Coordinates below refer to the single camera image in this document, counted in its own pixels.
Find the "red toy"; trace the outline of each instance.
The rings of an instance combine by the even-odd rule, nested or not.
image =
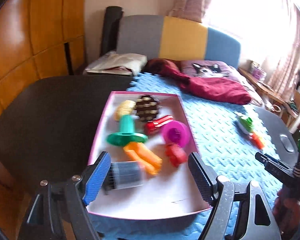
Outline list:
[[[176,168],[179,167],[181,163],[185,163],[188,159],[186,152],[175,143],[166,145],[166,155],[169,157],[171,164]]]
[[[262,150],[265,147],[265,144],[263,143],[261,136],[259,136],[258,134],[251,133],[250,139],[255,144],[255,146],[258,147],[259,150]]]
[[[171,115],[165,115],[164,117],[161,117],[159,119],[154,119],[150,122],[147,122],[145,124],[145,134],[150,135],[154,134],[159,131],[159,128],[162,127],[163,125],[173,121],[173,116]]]

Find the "orange toy piece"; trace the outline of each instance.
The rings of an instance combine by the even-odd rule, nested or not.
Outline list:
[[[123,150],[132,160],[140,161],[149,174],[156,175],[161,170],[162,159],[150,151],[143,143],[130,142]]]
[[[250,138],[253,141],[253,143],[258,147],[259,150],[262,150],[265,147],[263,138],[261,136],[259,136],[258,134],[251,133]]]

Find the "blue gripper pad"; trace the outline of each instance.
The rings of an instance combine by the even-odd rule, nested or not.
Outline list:
[[[87,181],[86,191],[82,199],[82,202],[86,206],[88,206],[91,201],[94,201],[96,199],[98,192],[103,184],[103,181],[105,180],[108,174],[110,165],[111,158],[109,153],[106,153],[97,165],[91,165],[96,166],[96,168],[91,174],[89,180]]]
[[[188,166],[203,200],[211,205],[213,199],[211,196],[210,184],[204,173],[201,171],[198,163],[191,154],[188,158]]]

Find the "red cylinder toy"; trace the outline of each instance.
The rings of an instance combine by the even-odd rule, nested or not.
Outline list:
[[[159,131],[159,128],[171,121],[173,121],[173,116],[165,115],[159,119],[154,119],[150,122],[147,122],[144,127],[144,131],[146,135],[154,134]]]

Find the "blue foam mat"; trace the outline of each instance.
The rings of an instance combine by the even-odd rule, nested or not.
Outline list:
[[[130,85],[128,91],[178,94],[183,100],[184,111],[205,164],[212,166],[218,175],[225,175],[232,182],[258,181],[270,207],[273,207],[282,183],[266,172],[264,166],[255,159],[258,149],[242,136],[235,122],[234,111],[252,117],[255,130],[266,141],[263,153],[279,158],[271,137],[252,106],[197,98],[181,92],[174,81],[149,73],[135,77]],[[226,234],[233,233],[238,207],[239,203],[235,202]],[[105,240],[118,237],[130,240],[193,240],[200,236],[210,212],[208,210],[180,218],[146,221],[113,219],[92,214],[89,216],[96,231],[105,234]]]

